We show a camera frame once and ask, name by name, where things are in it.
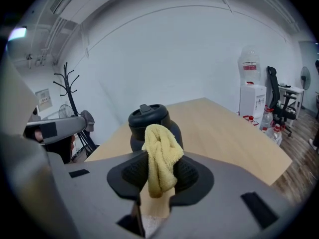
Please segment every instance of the wall sign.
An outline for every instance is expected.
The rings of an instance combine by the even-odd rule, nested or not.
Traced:
[[[38,102],[39,112],[52,107],[52,101],[51,101],[49,89],[35,92],[35,95],[39,100]]]

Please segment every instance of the wooden table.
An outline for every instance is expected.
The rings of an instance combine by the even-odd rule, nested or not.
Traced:
[[[167,109],[181,130],[185,151],[241,166],[268,185],[272,185],[292,162],[260,130],[209,99],[169,105]],[[86,161],[132,152],[130,137],[126,123]],[[152,199],[146,183],[141,191],[142,214],[166,218],[169,215],[168,200],[173,194],[174,189],[159,199]]]

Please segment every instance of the ceiling light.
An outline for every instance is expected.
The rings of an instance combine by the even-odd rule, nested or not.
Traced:
[[[8,41],[11,41],[11,40],[13,40],[13,39],[17,39],[17,38],[24,37],[24,36],[25,36],[25,32],[26,32],[26,27],[21,27],[21,28],[16,28],[16,29],[14,29],[14,30],[11,32]]]

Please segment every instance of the office chair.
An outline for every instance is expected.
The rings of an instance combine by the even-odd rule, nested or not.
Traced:
[[[273,67],[268,66],[267,67],[267,73],[270,79],[271,87],[273,89],[273,99],[269,105],[269,108],[274,109],[273,115],[274,115],[274,122],[276,124],[279,124],[280,126],[285,126],[286,130],[289,132],[288,137],[291,136],[292,131],[291,129],[286,126],[287,119],[295,120],[296,119],[296,109],[288,106],[288,102],[290,99],[296,100],[297,98],[291,96],[292,93],[289,92],[289,89],[286,90],[287,95],[284,95],[285,97],[285,104],[283,108],[277,107],[277,102],[280,100],[280,92],[278,87],[278,81],[276,76],[276,69]]]

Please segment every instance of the air conditioner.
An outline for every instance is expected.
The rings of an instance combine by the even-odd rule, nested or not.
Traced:
[[[109,0],[54,0],[50,10],[61,18],[81,24],[107,1]]]

